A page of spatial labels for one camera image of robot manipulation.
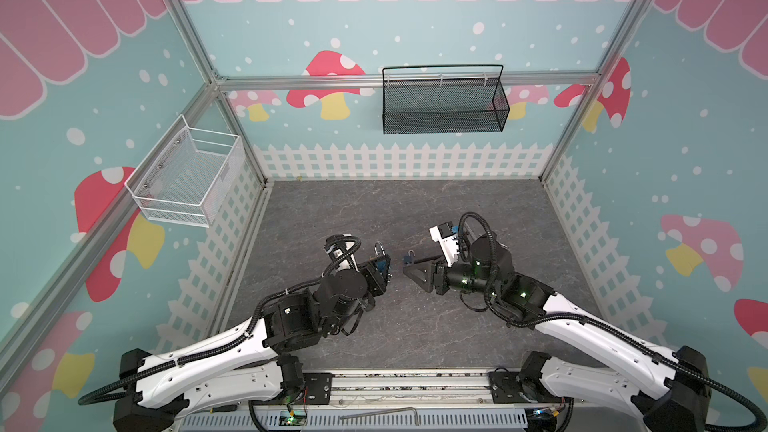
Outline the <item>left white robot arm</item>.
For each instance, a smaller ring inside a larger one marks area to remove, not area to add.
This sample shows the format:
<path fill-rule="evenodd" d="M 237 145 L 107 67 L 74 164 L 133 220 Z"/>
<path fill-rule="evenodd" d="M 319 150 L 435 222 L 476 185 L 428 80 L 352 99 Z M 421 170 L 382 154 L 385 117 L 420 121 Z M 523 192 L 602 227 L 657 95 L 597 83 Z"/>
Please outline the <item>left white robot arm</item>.
<path fill-rule="evenodd" d="M 164 431 L 208 406 L 241 400 L 295 400 L 305 390 L 294 352 L 329 336 L 353 334 L 391 280 L 381 244 L 360 262 L 353 235 L 332 235 L 330 262 L 317 278 L 262 298 L 251 317 L 174 352 L 124 353 L 117 381 L 79 398 L 81 406 L 111 402 L 118 431 Z"/>

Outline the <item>small blue padlock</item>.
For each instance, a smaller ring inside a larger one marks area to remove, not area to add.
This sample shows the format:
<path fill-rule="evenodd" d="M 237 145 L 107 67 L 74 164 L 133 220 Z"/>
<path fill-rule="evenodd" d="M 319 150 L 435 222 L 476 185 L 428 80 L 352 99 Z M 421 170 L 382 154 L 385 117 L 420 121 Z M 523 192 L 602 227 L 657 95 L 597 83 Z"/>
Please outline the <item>small blue padlock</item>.
<path fill-rule="evenodd" d="M 405 266 L 409 266 L 415 263 L 415 252 L 413 250 L 409 250 L 407 254 L 403 257 L 403 264 Z"/>

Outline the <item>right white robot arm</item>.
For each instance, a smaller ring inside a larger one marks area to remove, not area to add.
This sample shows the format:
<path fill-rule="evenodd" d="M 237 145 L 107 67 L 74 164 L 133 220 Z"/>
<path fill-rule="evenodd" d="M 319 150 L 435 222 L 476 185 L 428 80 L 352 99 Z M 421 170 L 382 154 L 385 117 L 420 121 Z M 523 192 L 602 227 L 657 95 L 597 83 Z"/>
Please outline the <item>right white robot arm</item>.
<path fill-rule="evenodd" d="M 557 338 L 600 362 L 570 364 L 531 352 L 517 375 L 522 395 L 585 400 L 639 419 L 649 431 L 717 431 L 708 421 L 713 393 L 747 409 L 746 431 L 764 431 L 766 414 L 751 400 L 713 380 L 703 354 L 688 346 L 672 350 L 640 339 L 584 311 L 562 293 L 518 272 L 508 248 L 476 212 L 430 230 L 438 256 L 405 258 L 404 273 L 423 290 L 478 293 L 482 310 L 510 328 Z"/>

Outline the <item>large blue padlock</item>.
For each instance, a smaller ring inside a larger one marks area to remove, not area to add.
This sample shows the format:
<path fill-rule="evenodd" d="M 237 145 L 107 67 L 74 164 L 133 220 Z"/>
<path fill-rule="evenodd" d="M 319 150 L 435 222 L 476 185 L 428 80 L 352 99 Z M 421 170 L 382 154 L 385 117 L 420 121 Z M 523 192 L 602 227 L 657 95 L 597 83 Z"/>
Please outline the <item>large blue padlock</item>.
<path fill-rule="evenodd" d="M 386 252 L 383 244 L 380 241 L 377 241 L 374 244 L 374 252 L 376 254 L 374 259 L 374 265 L 377 269 L 377 271 L 382 276 L 387 276 L 390 274 L 390 264 L 391 264 L 391 258 Z"/>

